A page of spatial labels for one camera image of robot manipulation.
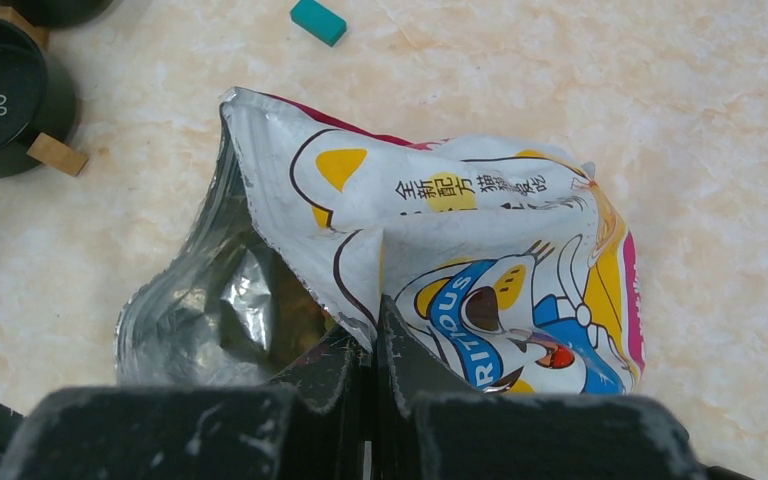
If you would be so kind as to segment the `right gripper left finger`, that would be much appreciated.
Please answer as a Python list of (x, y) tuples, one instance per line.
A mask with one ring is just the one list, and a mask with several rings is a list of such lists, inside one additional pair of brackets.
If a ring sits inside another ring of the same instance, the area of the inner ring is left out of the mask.
[(360, 351), (337, 328), (260, 386), (56, 391), (19, 426), (0, 479), (355, 477)]

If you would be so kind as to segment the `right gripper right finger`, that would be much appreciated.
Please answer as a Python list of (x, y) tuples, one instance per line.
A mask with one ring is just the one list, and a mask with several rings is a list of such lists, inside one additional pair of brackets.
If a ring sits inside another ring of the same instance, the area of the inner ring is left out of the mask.
[(384, 479), (702, 479), (688, 436), (642, 396), (482, 393), (384, 298), (375, 464)]

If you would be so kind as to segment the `pet food bag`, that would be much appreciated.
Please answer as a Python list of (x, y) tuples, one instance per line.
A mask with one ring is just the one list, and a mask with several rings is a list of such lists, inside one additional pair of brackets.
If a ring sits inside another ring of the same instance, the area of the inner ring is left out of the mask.
[(486, 393), (629, 394), (645, 368), (632, 234), (589, 165), (521, 139), (375, 135), (236, 87), (208, 194), (123, 308), (123, 384), (254, 385), (386, 311)]

